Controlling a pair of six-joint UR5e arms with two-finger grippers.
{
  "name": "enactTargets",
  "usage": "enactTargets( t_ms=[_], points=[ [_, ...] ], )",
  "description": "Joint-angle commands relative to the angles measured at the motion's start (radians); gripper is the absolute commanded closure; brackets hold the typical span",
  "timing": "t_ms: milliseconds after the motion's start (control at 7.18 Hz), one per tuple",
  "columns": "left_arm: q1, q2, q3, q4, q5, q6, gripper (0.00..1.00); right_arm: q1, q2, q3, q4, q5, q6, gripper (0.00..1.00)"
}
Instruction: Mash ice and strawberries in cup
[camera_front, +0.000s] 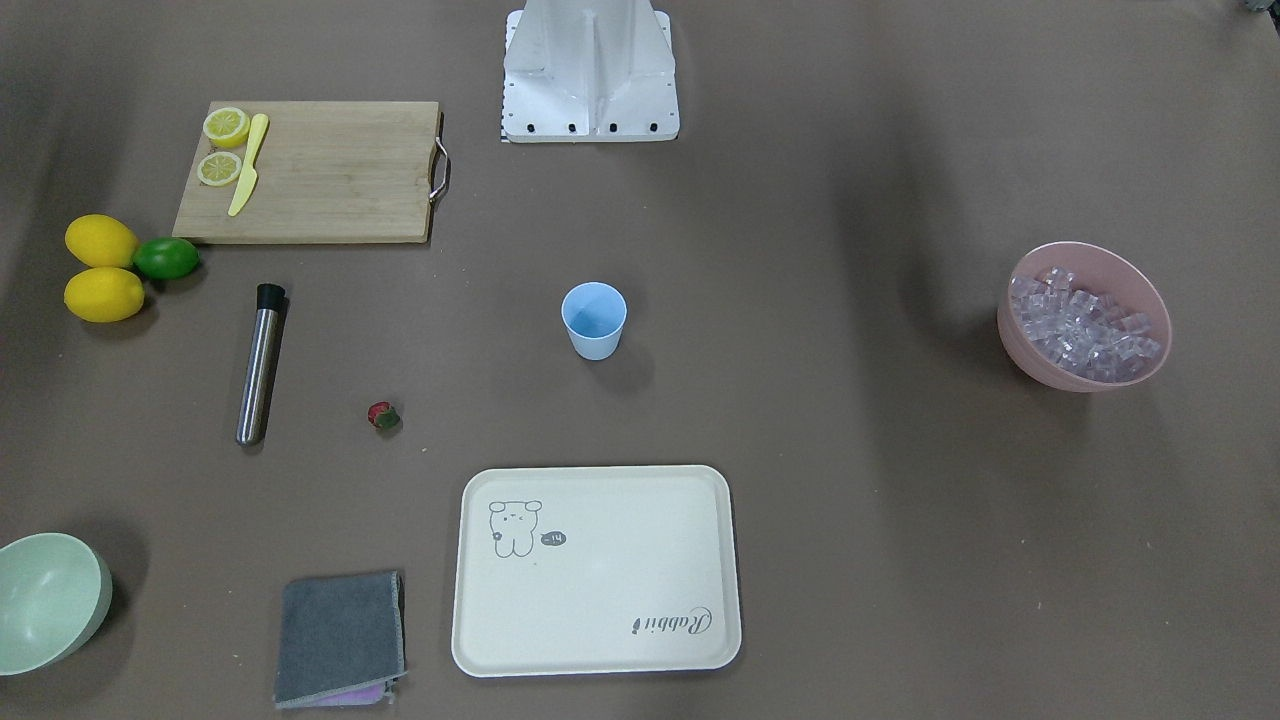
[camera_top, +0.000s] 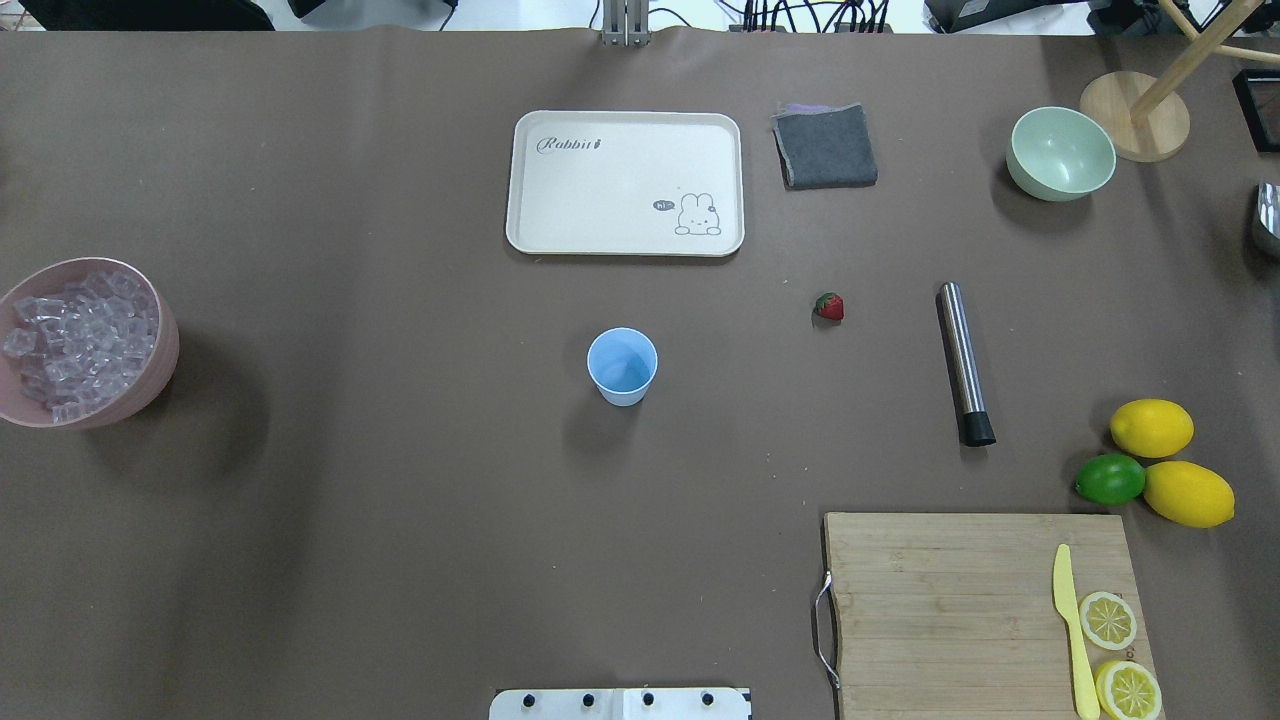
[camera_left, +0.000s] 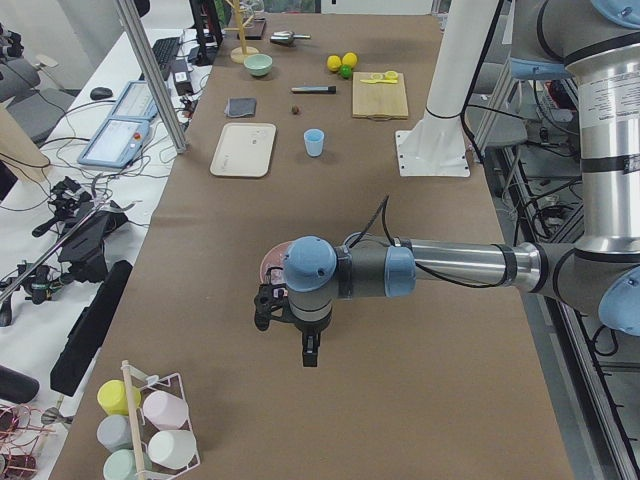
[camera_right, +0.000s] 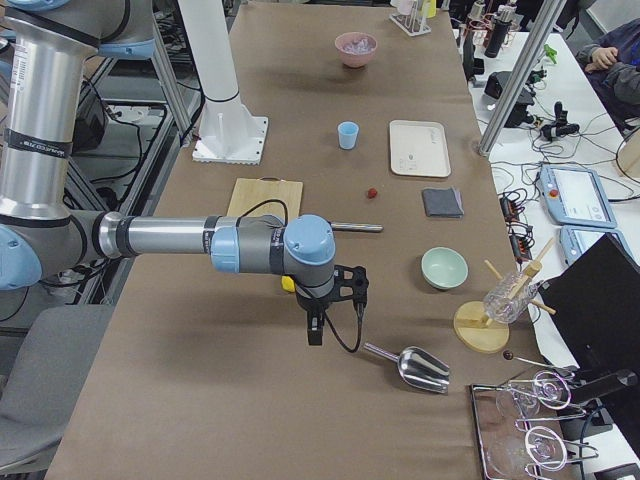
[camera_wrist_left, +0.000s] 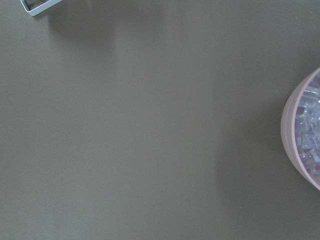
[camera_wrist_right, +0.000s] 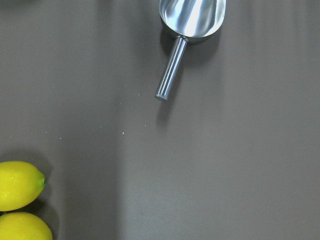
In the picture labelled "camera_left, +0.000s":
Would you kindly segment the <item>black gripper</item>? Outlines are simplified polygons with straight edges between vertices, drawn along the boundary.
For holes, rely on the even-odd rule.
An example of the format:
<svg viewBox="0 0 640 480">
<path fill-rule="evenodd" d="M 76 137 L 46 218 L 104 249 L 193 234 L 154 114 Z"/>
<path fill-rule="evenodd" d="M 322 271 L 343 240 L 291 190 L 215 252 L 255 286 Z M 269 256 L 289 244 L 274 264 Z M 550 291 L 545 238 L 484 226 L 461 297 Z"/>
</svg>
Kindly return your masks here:
<svg viewBox="0 0 640 480">
<path fill-rule="evenodd" d="M 304 367 L 316 367 L 321 343 L 321 333 L 330 325 L 330 319 L 313 322 L 296 320 L 294 326 L 302 335 L 302 362 Z"/>
</svg>

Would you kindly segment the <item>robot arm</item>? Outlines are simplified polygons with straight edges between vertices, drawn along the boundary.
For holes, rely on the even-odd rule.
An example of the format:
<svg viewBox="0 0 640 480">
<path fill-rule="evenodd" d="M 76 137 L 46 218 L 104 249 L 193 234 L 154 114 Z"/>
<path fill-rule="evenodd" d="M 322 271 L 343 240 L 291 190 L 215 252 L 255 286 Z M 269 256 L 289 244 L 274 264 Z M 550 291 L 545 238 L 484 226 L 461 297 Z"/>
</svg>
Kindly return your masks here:
<svg viewBox="0 0 640 480">
<path fill-rule="evenodd" d="M 567 74 L 578 86 L 583 235 L 573 244 L 512 247 L 297 239 L 284 258 L 283 318 L 301 332 L 305 366 L 317 363 L 334 300 L 404 296 L 422 275 L 471 288 L 513 286 L 638 333 L 639 5 L 518 1 L 514 13 L 513 76 Z"/>
</svg>

